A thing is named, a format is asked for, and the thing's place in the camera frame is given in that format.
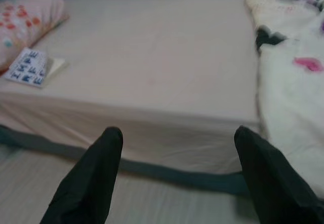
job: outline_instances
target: book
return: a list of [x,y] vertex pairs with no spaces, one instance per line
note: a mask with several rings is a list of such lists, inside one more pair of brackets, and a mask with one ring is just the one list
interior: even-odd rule
[[10,81],[43,88],[67,65],[64,59],[50,58],[45,52],[24,48],[4,77]]

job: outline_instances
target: gray floor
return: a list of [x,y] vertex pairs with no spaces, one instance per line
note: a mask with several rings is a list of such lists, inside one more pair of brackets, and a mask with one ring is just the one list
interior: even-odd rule
[[[0,217],[39,223],[59,182],[75,162],[0,145]],[[187,189],[126,172],[117,176],[109,224],[258,223],[249,199]]]

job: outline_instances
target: fitted sheet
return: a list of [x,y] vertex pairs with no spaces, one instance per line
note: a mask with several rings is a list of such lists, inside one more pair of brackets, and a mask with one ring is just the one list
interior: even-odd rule
[[107,126],[122,158],[240,171],[239,125],[258,129],[257,56],[243,0],[69,0],[36,49],[70,66],[44,88],[0,80],[0,124],[87,148]]

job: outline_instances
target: dark green bed base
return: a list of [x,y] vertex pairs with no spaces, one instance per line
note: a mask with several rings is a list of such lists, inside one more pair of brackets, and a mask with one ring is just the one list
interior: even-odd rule
[[[74,160],[80,159],[86,151],[83,148],[53,143],[41,136],[20,133],[3,126],[0,126],[0,143]],[[124,171],[157,178],[190,188],[226,192],[233,195],[250,195],[241,172],[225,175],[191,173],[125,159],[121,160],[119,167]]]

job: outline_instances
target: floral pillowcase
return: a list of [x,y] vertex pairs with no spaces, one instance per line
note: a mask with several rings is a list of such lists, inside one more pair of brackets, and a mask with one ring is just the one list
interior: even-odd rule
[[0,74],[67,18],[64,0],[0,0]]

